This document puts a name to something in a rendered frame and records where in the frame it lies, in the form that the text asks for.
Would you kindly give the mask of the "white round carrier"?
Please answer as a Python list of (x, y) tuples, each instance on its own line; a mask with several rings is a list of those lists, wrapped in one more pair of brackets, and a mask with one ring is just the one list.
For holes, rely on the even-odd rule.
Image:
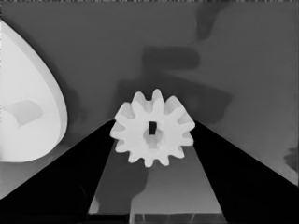
[(63, 139), (68, 116), (61, 88), (30, 44), (1, 22), (0, 162), (49, 154)]

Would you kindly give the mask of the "small white toothed gear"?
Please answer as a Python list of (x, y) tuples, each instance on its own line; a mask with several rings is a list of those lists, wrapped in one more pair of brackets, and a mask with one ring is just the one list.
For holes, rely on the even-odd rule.
[(151, 100), (138, 91), (131, 103), (123, 103), (115, 115), (110, 136), (118, 143), (118, 153), (129, 153), (128, 161), (144, 160), (150, 168), (158, 161), (168, 166), (170, 157), (183, 159), (183, 147), (192, 146), (191, 130), (195, 123), (177, 97), (163, 98), (159, 89), (153, 91)]

